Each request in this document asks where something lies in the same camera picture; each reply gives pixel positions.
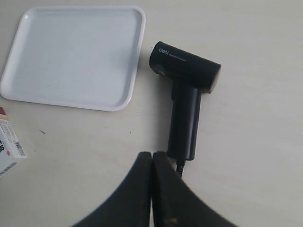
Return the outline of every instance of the black cable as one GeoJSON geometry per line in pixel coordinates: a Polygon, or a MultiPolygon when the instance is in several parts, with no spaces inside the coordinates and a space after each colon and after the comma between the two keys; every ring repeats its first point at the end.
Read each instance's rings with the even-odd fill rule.
{"type": "Polygon", "coordinates": [[[180,177],[182,177],[184,166],[185,166],[185,160],[177,160],[176,172],[180,175],[180,177]]]}

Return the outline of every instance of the box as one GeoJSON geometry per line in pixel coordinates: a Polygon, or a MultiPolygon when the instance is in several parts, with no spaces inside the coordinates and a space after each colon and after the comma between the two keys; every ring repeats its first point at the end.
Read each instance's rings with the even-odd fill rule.
{"type": "Polygon", "coordinates": [[[8,117],[0,106],[0,178],[26,157],[8,117]]]}

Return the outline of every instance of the white box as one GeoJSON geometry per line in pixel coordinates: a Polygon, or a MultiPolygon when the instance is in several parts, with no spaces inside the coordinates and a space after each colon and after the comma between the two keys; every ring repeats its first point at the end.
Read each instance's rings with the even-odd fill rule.
{"type": "Polygon", "coordinates": [[[0,106],[0,178],[26,157],[8,117],[0,106]]]}

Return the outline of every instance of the white table surface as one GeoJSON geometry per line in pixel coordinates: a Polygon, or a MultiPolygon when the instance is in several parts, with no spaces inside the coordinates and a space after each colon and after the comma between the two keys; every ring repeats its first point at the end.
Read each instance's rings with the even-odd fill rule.
{"type": "Polygon", "coordinates": [[[222,64],[184,181],[240,227],[303,226],[302,1],[2,0],[0,71],[27,9],[83,4],[145,11],[133,98],[115,113],[1,98],[28,158],[0,180],[0,226],[70,226],[115,190],[138,152],[166,150],[171,81],[148,66],[159,40],[222,64]]]}

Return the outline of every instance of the white tray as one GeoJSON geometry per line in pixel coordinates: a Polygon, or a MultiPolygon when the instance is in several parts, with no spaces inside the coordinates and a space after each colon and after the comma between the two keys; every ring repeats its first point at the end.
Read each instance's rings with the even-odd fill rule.
{"type": "Polygon", "coordinates": [[[143,39],[139,7],[40,7],[22,17],[3,97],[116,111],[131,99],[143,39]]]}

